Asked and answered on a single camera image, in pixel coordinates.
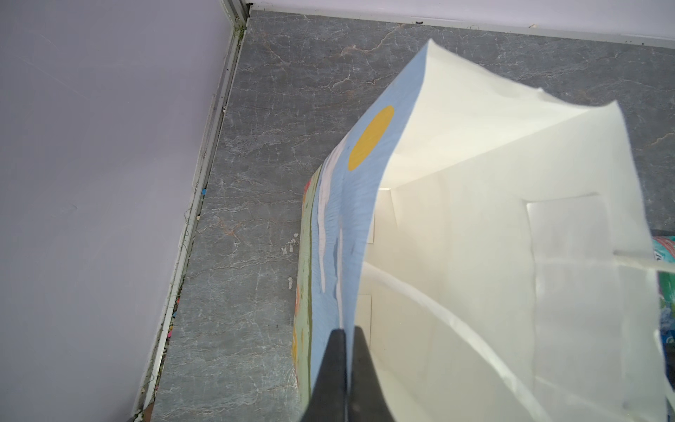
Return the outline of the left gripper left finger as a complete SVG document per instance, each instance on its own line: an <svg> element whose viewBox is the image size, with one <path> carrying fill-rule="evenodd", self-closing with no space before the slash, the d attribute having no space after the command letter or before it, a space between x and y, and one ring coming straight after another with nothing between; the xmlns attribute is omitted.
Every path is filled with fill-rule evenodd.
<svg viewBox="0 0 675 422"><path fill-rule="evenodd" d="M301 422L344 422L347 398L346 334L330 333L323 360Z"/></svg>

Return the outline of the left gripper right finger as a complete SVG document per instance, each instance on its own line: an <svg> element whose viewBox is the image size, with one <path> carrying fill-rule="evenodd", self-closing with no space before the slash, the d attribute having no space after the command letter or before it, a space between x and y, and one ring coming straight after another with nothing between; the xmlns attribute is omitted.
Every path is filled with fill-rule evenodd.
<svg viewBox="0 0 675 422"><path fill-rule="evenodd" d="M394 422L376 374L365 332L355 327L351 387L347 399L351 422Z"/></svg>

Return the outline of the illustrated paper gift bag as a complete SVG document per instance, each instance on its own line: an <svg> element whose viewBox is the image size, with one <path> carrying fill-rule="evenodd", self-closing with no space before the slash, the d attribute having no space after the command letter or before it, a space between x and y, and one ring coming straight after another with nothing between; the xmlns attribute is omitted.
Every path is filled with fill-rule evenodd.
<svg viewBox="0 0 675 422"><path fill-rule="evenodd" d="M355 327L395 421L668 421L652 237L622 110L427 42L302 201L304 414Z"/></svg>

